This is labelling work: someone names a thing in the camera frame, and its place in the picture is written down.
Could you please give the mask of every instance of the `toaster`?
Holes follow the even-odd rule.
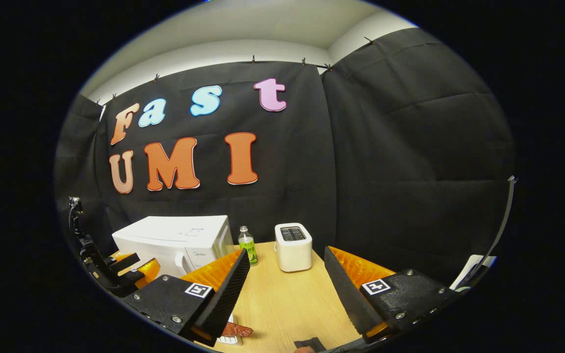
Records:
[[[311,268],[313,239],[302,224],[278,224],[274,232],[276,233],[274,251],[281,270],[294,272]]]

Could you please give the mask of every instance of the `sausage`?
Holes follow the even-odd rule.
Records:
[[[224,331],[222,332],[222,336],[224,337],[233,337],[233,336],[241,336],[241,337],[249,337],[253,332],[253,329],[245,326],[240,326],[234,324],[232,322],[227,322]]]

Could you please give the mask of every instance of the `microwave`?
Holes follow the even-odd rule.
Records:
[[[155,257],[159,274],[182,277],[234,250],[228,216],[150,216],[112,234],[121,254],[136,252],[142,266]]]

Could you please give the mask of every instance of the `black curtain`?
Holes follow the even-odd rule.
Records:
[[[69,196],[82,200],[84,217],[81,226],[87,232],[103,235],[112,231],[103,212],[105,203],[97,183],[94,153],[102,109],[101,105],[88,98],[76,96],[63,123],[56,148],[54,194],[58,221],[65,232],[67,244],[75,251],[80,250],[80,244],[69,236]],[[94,239],[107,254],[116,251],[109,237],[94,236]]]
[[[285,85],[278,100],[287,107],[271,112],[261,107],[254,84],[275,78]],[[201,87],[218,85],[220,105],[208,115],[192,116],[191,96]],[[147,103],[166,100],[165,117],[157,125],[139,127]],[[139,103],[126,136],[110,145],[116,115]],[[233,132],[256,135],[251,154],[258,181],[231,185],[231,151],[224,141]],[[179,190],[147,188],[148,157],[144,147],[160,143],[167,156],[180,138],[193,137],[193,168],[200,187]],[[119,194],[112,185],[108,158],[132,150],[134,185]],[[301,63],[224,63],[160,77],[120,94],[107,104],[97,131],[96,170],[99,187],[107,201],[105,215],[113,230],[148,215],[228,215],[233,237],[248,226],[258,243],[274,241],[274,226],[302,223],[323,255],[334,243],[335,180],[330,119],[317,68]],[[119,163],[122,180],[124,162]]]
[[[278,92],[284,110],[261,107],[253,86],[268,78],[285,85]],[[192,116],[193,92],[213,85],[222,89],[218,109]],[[143,107],[160,98],[163,121],[139,127]],[[135,103],[125,138],[111,145],[115,117]],[[72,109],[63,128],[61,145],[72,138],[77,145],[57,153],[58,205],[63,212],[65,194],[80,190],[89,230],[106,254],[116,251],[112,232],[148,215],[225,214],[235,237],[245,225],[257,242],[274,241],[276,224],[299,222],[320,256],[334,245],[450,284],[471,255],[493,243],[514,172],[511,132],[493,94],[457,54],[418,28],[386,34],[321,76],[300,63],[225,63],[124,92],[107,103],[99,125],[100,108],[86,104],[93,117],[80,119]],[[224,138],[233,132],[257,136],[256,183],[226,180],[231,154]],[[149,191],[144,147],[160,143],[169,156],[185,137],[197,139],[200,187]],[[108,158],[128,150],[134,186],[119,194]],[[119,168],[124,179],[123,161]]]
[[[337,183],[336,246],[450,284],[502,222],[514,144],[489,88],[418,28],[322,74]]]

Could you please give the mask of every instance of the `pink letter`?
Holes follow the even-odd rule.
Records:
[[[287,107],[286,102],[278,101],[277,91],[284,91],[284,85],[276,84],[275,78],[268,78],[254,85],[254,89],[258,89],[260,93],[260,106],[271,112],[280,112]]]

